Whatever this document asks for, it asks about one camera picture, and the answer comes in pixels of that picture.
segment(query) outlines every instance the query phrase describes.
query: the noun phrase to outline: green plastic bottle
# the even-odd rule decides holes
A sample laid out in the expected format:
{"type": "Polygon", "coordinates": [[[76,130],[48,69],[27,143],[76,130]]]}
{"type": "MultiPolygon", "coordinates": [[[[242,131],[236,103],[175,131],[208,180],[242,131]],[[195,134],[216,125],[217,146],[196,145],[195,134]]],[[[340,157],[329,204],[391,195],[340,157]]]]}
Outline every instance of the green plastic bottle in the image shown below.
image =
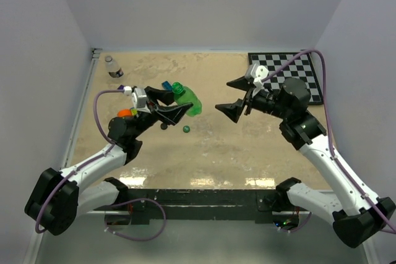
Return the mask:
{"type": "Polygon", "coordinates": [[[186,112],[190,117],[194,117],[202,112],[202,103],[194,92],[183,86],[181,83],[176,82],[172,85],[174,100],[177,104],[192,103],[193,106],[186,112]]]}

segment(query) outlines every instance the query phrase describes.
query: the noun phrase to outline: bottle cap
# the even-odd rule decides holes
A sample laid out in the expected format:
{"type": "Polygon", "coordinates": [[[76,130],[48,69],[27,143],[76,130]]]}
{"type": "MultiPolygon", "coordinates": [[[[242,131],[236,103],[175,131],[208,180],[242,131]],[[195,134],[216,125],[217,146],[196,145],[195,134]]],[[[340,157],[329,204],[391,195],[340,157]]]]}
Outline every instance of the bottle cap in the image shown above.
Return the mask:
{"type": "Polygon", "coordinates": [[[117,113],[117,117],[131,117],[133,113],[130,109],[123,109],[117,113]]]}
{"type": "Polygon", "coordinates": [[[174,94],[178,95],[178,94],[180,94],[181,92],[184,91],[184,87],[183,87],[183,85],[181,83],[176,82],[176,83],[172,84],[172,91],[173,91],[174,94]]]}

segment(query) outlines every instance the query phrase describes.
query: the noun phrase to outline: gray wall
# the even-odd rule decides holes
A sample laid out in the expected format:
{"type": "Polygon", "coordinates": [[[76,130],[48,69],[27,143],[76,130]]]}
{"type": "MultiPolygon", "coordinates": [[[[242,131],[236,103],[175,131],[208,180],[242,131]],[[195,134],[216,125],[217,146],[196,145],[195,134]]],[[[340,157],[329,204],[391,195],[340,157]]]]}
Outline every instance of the gray wall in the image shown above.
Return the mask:
{"type": "MultiPolygon", "coordinates": [[[[151,220],[118,231],[148,237],[161,224],[151,220]]],[[[90,213],[61,236],[45,234],[37,264],[367,264],[363,247],[350,249],[316,216],[289,235],[277,232],[274,224],[253,221],[168,220],[163,233],[149,242],[127,241],[103,230],[103,214],[90,213]]]]}
{"type": "Polygon", "coordinates": [[[314,46],[340,0],[67,0],[105,49],[314,46]]]}
{"type": "MultiPolygon", "coordinates": [[[[341,153],[373,189],[396,201],[395,0],[342,0],[317,48],[327,60],[341,153]]],[[[378,234],[376,244],[380,263],[396,260],[396,236],[378,234]]]]}
{"type": "Polygon", "coordinates": [[[24,206],[42,170],[59,167],[89,47],[66,0],[0,0],[0,263],[21,263],[24,206]]]}

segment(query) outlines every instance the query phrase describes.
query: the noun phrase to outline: metal frame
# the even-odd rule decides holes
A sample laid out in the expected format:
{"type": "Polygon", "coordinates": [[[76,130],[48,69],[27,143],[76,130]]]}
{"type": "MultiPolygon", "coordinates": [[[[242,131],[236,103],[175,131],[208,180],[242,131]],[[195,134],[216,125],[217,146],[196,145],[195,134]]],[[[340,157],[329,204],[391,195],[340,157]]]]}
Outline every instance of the metal frame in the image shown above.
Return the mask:
{"type": "Polygon", "coordinates": [[[92,59],[88,69],[87,80],[85,81],[84,90],[81,96],[79,107],[77,108],[77,114],[75,115],[74,118],[72,131],[69,137],[69,141],[67,143],[66,152],[62,161],[61,169],[69,167],[71,165],[71,161],[74,155],[75,144],[77,142],[77,138],[79,137],[80,125],[84,117],[84,112],[87,107],[87,99],[93,83],[93,75],[95,74],[101,52],[102,49],[95,49],[95,48],[92,49],[92,59]]]}

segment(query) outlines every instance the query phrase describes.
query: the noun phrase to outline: orange object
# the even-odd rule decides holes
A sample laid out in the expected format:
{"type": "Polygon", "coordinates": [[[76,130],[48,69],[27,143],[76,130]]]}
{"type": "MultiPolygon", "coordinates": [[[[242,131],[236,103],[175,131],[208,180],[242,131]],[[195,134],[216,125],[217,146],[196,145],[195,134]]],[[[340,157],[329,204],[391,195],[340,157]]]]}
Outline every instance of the orange object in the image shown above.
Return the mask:
{"type": "Polygon", "coordinates": [[[132,111],[130,109],[123,109],[117,113],[117,117],[132,117],[132,111]]]}

